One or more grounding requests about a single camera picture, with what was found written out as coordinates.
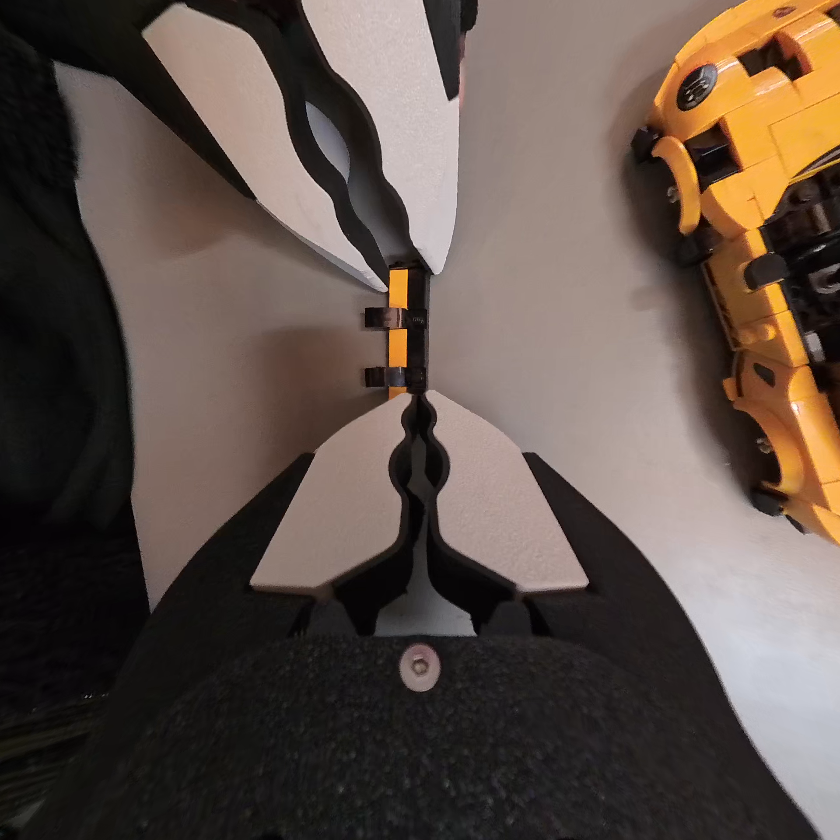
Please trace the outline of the black and yellow lego strip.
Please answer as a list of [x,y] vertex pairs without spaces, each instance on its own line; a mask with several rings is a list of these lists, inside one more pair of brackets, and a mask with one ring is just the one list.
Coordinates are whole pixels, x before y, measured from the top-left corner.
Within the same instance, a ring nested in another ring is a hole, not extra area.
[[431,278],[421,261],[395,264],[385,302],[364,310],[364,329],[385,337],[384,361],[364,370],[364,386],[385,392],[388,400],[427,390]]

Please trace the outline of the person's dark clothing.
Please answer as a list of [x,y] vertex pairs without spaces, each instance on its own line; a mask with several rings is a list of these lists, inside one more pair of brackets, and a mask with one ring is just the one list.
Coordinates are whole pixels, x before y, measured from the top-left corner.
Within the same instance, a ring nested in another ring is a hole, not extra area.
[[2,838],[96,727],[149,613],[128,367],[54,63],[2,27]]

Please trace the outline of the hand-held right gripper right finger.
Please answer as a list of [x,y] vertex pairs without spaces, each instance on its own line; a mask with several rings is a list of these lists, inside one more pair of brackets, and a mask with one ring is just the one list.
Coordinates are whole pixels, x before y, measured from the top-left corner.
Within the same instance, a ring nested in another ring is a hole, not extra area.
[[423,396],[427,573],[475,630],[502,604],[584,592],[589,579],[525,454],[440,392]]

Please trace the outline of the yellow lego car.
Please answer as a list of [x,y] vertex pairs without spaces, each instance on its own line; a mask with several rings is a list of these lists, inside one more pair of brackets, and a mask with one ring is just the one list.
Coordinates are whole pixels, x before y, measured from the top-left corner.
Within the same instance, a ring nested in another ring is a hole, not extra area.
[[839,541],[839,5],[730,7],[676,55],[638,163],[660,161],[679,262],[729,343],[724,391],[778,471],[752,505]]

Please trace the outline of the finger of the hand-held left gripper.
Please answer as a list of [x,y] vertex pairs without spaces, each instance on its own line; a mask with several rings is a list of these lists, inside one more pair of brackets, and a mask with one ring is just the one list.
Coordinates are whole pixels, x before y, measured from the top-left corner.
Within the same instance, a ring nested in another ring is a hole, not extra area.
[[341,270],[386,291],[382,252],[316,141],[301,74],[271,17],[247,2],[177,2],[143,39],[257,204]]
[[302,11],[328,67],[371,119],[408,237],[439,275],[455,229],[458,16],[450,2],[315,1]]

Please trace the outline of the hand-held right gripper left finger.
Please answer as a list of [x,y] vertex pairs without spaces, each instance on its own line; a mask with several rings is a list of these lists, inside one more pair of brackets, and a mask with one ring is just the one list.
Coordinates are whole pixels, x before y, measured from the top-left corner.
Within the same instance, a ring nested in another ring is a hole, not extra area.
[[311,457],[250,579],[257,592],[339,602],[358,634],[413,575],[419,503],[407,488],[417,404],[399,395]]

